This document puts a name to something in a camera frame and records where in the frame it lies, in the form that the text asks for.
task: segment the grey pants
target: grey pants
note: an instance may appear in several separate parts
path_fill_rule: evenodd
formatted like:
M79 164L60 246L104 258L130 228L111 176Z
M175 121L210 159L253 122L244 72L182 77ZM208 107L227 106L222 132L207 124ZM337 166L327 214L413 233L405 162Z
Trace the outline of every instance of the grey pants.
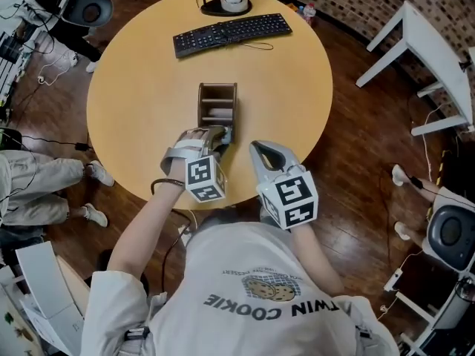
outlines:
M19 190L8 200L5 225L47 225L64 222L69 215L68 201L52 194L77 184L84 175L84 165L78 159L53 159L28 151L0 151L8 159L12 188Z

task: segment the table leg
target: table leg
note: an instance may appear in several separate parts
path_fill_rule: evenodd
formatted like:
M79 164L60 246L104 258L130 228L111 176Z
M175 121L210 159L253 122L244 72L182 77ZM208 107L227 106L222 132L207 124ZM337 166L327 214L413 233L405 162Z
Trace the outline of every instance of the table leg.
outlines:
M419 356L428 356L428 354L422 351L404 332L401 334L401 340L410 347L413 354L415 352Z
M395 44L389 51L375 63L366 73L364 73L357 81L356 85L358 87L363 87L367 84L372 78L379 74L386 66L388 66L392 61L399 57L403 52L407 50L406 41L402 39L397 44Z
M431 132L440 131L441 129L455 127L456 125L467 123L468 121L465 117L455 115L448 117L447 119L437 120L436 122L431 122L426 125L421 125L420 127L415 127L410 133L413 136L418 136L419 134L429 134Z
M396 293L396 298L400 299L402 302L406 304L406 306L409 306L415 313L419 314L421 317L426 319L426 321L432 325L435 322L435 319L432 315L430 315L428 312L426 312L424 309L421 307L417 306L412 300L407 298L404 294L402 294L400 291Z
M381 42L384 37L386 37L389 32L394 29L394 27L402 20L402 16L404 15L404 9L405 9L405 4L403 4L396 14L391 17L391 19L386 23L385 26L379 31L379 33L376 35L376 37L370 42L370 44L367 46L368 51L373 51L376 46L379 45L379 42Z
M423 96L428 95L431 92L434 92L435 90L438 90L442 88L442 83L441 82L435 82L432 85L428 85L426 88L422 88L418 93L417 96L419 98L422 98Z

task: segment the hand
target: hand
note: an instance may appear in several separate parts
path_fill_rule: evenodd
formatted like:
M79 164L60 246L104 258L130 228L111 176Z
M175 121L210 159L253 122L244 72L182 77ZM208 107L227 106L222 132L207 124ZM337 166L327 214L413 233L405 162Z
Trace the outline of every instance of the hand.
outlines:
M182 139L202 139L204 137L205 132L201 130L191 130L188 131ZM183 149L189 149L191 151L200 151L200 148L195 146L186 146ZM170 173L168 174L168 178L176 179L181 182L185 182L185 171L186 163L184 158L173 158L171 161Z

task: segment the yellow table top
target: yellow table top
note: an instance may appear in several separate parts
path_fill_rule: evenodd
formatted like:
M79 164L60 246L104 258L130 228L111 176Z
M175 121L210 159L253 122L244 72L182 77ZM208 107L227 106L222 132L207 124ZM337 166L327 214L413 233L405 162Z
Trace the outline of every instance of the yellow table top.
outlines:
M272 44L273 50L230 45L176 59L172 36L236 19L205 16L195 0L157 2L130 20L105 50L89 87L88 130L101 163L131 193L150 198L151 182L164 177L160 161L166 148L197 126L201 82L237 82L237 139L221 162L228 179L226 198L197 203L184 193L175 208L221 208L255 196L252 140L287 146L300 161L315 146L332 104L325 49L313 29L284 4L251 1L245 16L280 13L293 30L288 36L255 40Z

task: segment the white sneaker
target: white sneaker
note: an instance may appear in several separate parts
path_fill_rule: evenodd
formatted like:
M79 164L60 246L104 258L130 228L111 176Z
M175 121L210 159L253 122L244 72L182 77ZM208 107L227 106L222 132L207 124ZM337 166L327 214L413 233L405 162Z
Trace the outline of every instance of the white sneaker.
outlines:
M409 177L407 176L405 171L402 170L401 166L395 164L394 167L393 167L393 171L391 173L393 175L393 183L396 186L401 187L405 183L409 182Z
M404 233L404 230L407 228L403 222L395 222L394 223L394 231L403 239L404 241L408 241L410 236Z
M86 215L84 217L87 220L90 220L91 222L95 222L99 224L101 227L108 226L109 221L107 220L107 217L104 215L103 212L96 210L95 207L90 203L86 203L84 207L86 209Z
M91 62L87 67L86 67L86 73L93 73L94 70L96 70L97 67L97 62Z
M99 161L94 160L89 164L92 166L91 178L97 179L103 185L114 186L114 178L104 169Z
M74 67L77 65L78 59L77 59L77 53L74 51L69 50L68 51L68 59L69 63L71 64L71 67Z

